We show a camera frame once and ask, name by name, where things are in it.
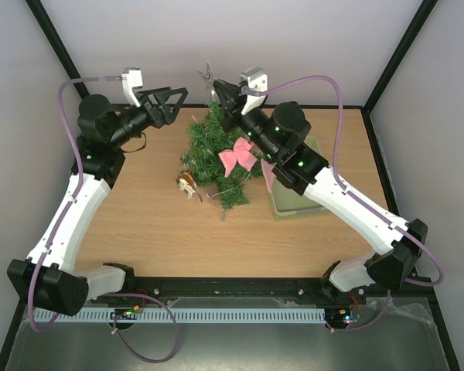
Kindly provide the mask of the pink paper ornament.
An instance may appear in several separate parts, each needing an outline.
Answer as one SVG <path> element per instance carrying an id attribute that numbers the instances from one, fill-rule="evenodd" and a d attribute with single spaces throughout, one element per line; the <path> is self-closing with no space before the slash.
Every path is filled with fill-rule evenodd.
<path id="1" fill-rule="evenodd" d="M 252 170 L 257 161 L 251 153 L 253 145 L 245 138 L 238 138 L 232 149 L 221 151 L 218 156 L 224 166 L 224 177 L 228 178 L 236 165 L 240 165 L 248 172 Z"/>

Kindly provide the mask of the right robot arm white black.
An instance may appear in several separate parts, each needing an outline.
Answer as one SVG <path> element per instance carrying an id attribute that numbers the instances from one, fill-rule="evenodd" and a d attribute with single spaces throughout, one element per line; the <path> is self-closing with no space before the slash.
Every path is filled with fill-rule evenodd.
<path id="1" fill-rule="evenodd" d="M 369 243 L 371 253 L 337 261 L 325 273 L 322 295 L 327 301 L 337 303 L 354 288 L 372 284 L 400 289 L 421 256 L 426 224 L 408 222 L 379 207 L 337 175 L 333 164 L 305 143 L 311 124 L 298 103 L 281 103 L 266 115 L 261 107 L 264 98 L 257 91 L 247 95 L 247 88 L 245 83 L 213 82 L 223 129 L 239 128 L 245 134 L 234 149 L 219 154 L 225 174 L 230 175 L 235 165 L 251 169 L 257 161 L 251 149 L 257 147 L 268 189 L 280 182 L 328 209 Z"/>

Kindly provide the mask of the wooden ornament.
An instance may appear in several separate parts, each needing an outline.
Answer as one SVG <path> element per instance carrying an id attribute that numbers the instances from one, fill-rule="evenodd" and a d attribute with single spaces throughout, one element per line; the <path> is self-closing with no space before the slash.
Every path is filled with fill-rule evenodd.
<path id="1" fill-rule="evenodd" d="M 188 172 L 179 173 L 176 184 L 179 190 L 186 194 L 187 199 L 195 199 L 200 203 L 203 201 L 194 178 Z"/>

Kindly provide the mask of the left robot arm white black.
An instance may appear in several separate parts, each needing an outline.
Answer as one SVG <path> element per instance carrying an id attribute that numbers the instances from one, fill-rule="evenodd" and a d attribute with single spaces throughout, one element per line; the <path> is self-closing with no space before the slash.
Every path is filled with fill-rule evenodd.
<path id="1" fill-rule="evenodd" d="M 25 260 L 12 260 L 7 275 L 29 313 L 45 309 L 73 316 L 84 303 L 102 295 L 132 290 L 132 267 L 104 263 L 76 275 L 77 253 L 99 206 L 114 188 L 125 162 L 123 145 L 145 136 L 149 127 L 173 123 L 188 91 L 163 87 L 136 93 L 136 103 L 118 107 L 101 94 L 79 104 L 78 158 L 63 200 L 37 245 Z"/>

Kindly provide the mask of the pink triangular paper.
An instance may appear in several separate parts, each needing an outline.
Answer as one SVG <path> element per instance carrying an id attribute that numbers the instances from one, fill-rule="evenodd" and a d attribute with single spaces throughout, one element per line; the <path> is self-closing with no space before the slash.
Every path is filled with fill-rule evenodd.
<path id="1" fill-rule="evenodd" d="M 269 193 L 272 191 L 273 183 L 276 179 L 275 173 L 273 173 L 273 169 L 275 168 L 276 164 L 269 163 L 266 160 L 261 160 L 261 170 L 265 180 L 266 188 Z"/>

